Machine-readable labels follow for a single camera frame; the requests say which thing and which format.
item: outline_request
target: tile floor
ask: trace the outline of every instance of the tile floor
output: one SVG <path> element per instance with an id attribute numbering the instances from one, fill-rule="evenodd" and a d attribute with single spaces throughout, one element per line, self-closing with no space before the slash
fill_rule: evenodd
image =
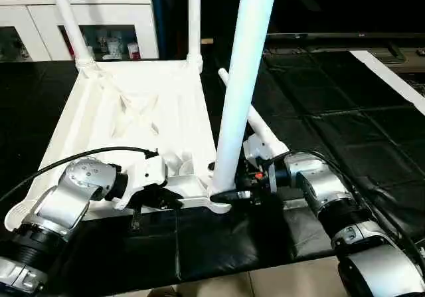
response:
<path id="1" fill-rule="evenodd" d="M 174 289 L 182 297 L 347 296 L 338 276 L 335 257 L 188 282 L 176 285 Z M 148 297 L 150 292 L 129 292 L 116 297 Z"/>

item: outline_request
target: black tabletop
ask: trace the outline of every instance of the black tabletop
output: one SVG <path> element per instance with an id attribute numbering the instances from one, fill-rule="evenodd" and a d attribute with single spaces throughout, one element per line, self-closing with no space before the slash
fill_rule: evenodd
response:
<path id="1" fill-rule="evenodd" d="M 214 58 L 201 76 L 215 142 L 224 86 Z M 76 78 L 73 62 L 0 64 L 3 188 L 35 170 Z M 253 105 L 291 149 L 314 149 L 388 191 L 378 199 L 415 238 L 425 233 L 425 117 L 351 54 L 267 55 Z M 23 197 L 25 190 L 11 201 Z M 332 254 L 307 207 L 282 198 L 217 215 L 186 209 L 87 221 L 61 256 L 48 291 L 106 295 L 287 264 Z M 4 216 L 12 203 L 3 203 Z"/>

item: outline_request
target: white tube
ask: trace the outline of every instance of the white tube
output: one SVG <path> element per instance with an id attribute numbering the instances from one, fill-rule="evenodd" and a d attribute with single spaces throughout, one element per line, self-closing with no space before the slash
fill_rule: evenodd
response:
<path id="1" fill-rule="evenodd" d="M 274 0 L 240 0 L 210 193 L 234 187 L 234 174 Z"/>
<path id="2" fill-rule="evenodd" d="M 62 18 L 64 19 L 66 34 L 68 35 L 72 49 L 75 53 L 75 63 L 77 68 L 94 63 L 92 56 L 88 52 L 86 43 L 84 42 L 84 38 L 81 34 L 80 27 L 76 22 L 68 0 L 55 1 L 59 8 L 60 14 L 62 15 Z"/>
<path id="3" fill-rule="evenodd" d="M 227 71 L 221 68 L 218 70 L 218 75 L 227 86 Z M 270 129 L 270 127 L 253 106 L 250 106 L 248 111 L 248 122 L 261 141 L 270 148 L 273 157 L 289 151 L 289 148 L 286 146 L 286 144 L 278 139 L 278 137 L 273 133 L 272 129 Z"/>
<path id="4" fill-rule="evenodd" d="M 195 63 L 202 72 L 201 56 L 201 0 L 188 0 L 189 3 L 189 49 L 187 62 Z"/>

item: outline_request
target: white cabinet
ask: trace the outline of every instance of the white cabinet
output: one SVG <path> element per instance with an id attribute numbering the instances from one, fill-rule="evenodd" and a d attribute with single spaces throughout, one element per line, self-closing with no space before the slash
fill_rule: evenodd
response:
<path id="1" fill-rule="evenodd" d="M 0 6 L 0 62 L 44 61 L 50 56 L 25 6 Z"/>
<path id="2" fill-rule="evenodd" d="M 64 39 L 62 17 L 56 5 L 31 5 L 28 9 L 52 60 L 70 60 L 72 52 Z M 137 41 L 141 58 L 158 58 L 150 5 L 72 5 L 72 10 L 98 60 L 108 53 L 99 51 L 99 38 L 103 37 L 101 34 L 109 37 L 111 32 L 124 38 L 124 55 L 127 43 Z"/>
<path id="3" fill-rule="evenodd" d="M 132 46 L 141 58 L 159 58 L 152 0 L 69 1 L 97 60 L 108 56 L 106 44 L 100 43 L 108 37 L 119 38 L 124 59 L 128 43 L 137 43 Z M 0 0 L 0 37 L 2 32 L 12 35 L 10 27 L 15 28 L 33 61 L 73 58 L 62 24 L 54 0 Z"/>

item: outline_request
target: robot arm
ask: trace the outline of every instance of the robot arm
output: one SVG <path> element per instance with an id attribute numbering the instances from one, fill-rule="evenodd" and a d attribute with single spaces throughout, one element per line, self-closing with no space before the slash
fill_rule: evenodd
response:
<path id="1" fill-rule="evenodd" d="M 118 198 L 116 209 L 123 209 L 138 191 L 156 184 L 153 188 L 155 198 L 145 195 L 141 200 L 166 206 L 170 194 L 165 199 L 157 196 L 167 191 L 159 186 L 166 182 L 163 160 L 155 156 L 146 161 L 149 165 L 145 168 L 150 167 L 155 173 L 138 172 L 143 177 L 131 177 L 133 181 L 129 181 L 127 174 L 120 173 L 119 166 L 102 163 L 93 157 L 70 162 L 58 185 L 39 198 L 21 226 L 13 231 L 11 240 L 0 243 L 0 288 L 27 294 L 40 290 L 55 260 L 86 214 L 90 201 Z"/>
<path id="2" fill-rule="evenodd" d="M 331 239 L 339 275 L 350 296 L 423 296 L 425 283 L 415 264 L 322 159 L 295 153 L 285 157 L 284 163 L 291 186 L 302 189 Z"/>

